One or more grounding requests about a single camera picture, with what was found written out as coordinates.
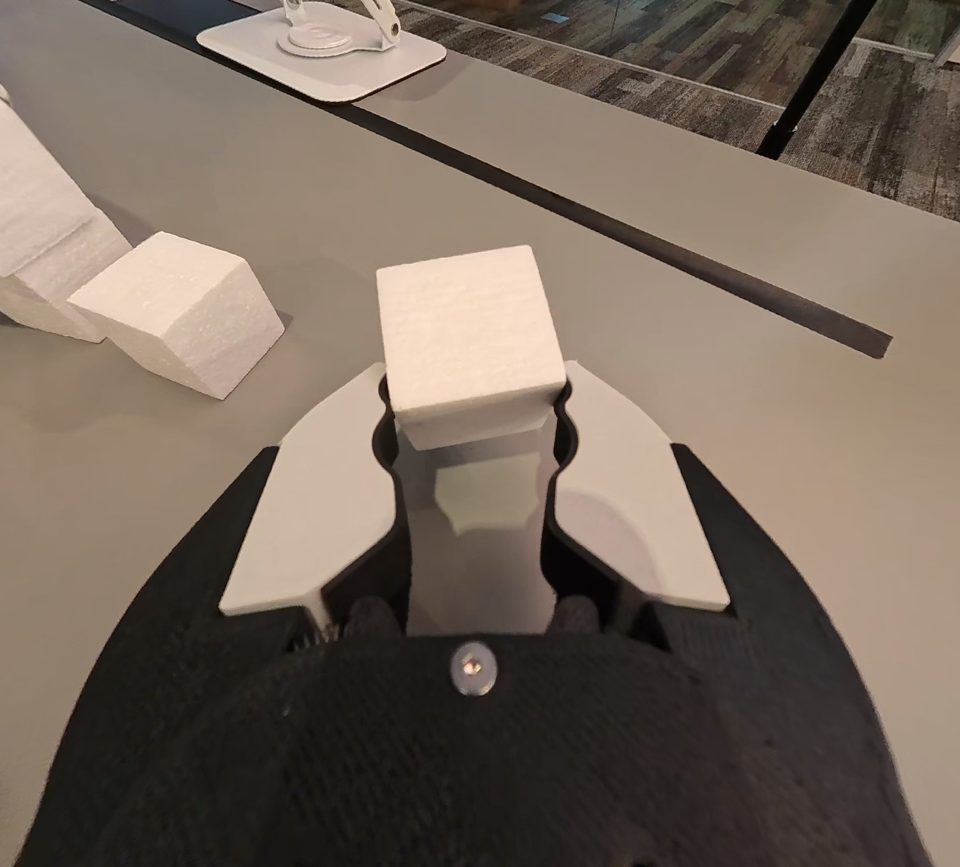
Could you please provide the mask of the black desk leg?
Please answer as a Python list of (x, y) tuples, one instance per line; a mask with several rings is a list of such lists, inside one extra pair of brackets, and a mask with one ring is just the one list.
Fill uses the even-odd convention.
[(879, 0), (850, 0), (782, 113), (767, 130), (755, 153), (776, 161), (786, 150), (811, 104), (858, 35)]

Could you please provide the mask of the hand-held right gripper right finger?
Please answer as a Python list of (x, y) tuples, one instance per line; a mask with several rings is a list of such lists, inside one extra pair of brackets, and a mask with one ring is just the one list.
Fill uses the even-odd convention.
[(666, 432), (577, 361), (565, 371), (539, 550), (557, 600), (587, 599), (602, 631), (631, 631), (653, 601), (725, 612), (730, 594)]

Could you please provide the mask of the wooden board document stand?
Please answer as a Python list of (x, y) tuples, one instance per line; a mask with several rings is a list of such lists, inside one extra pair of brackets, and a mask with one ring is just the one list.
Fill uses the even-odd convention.
[(390, 0), (360, 14), (320, 0), (280, 6), (198, 34), (205, 51), (321, 104), (349, 104), (432, 69), (439, 43), (402, 29)]

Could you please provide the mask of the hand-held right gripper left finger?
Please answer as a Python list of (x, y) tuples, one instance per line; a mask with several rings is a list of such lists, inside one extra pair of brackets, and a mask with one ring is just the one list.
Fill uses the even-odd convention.
[(344, 629), (377, 597), (409, 619), (412, 544), (400, 446), (376, 362), (313, 407), (283, 437), (220, 600), (227, 617), (304, 609)]

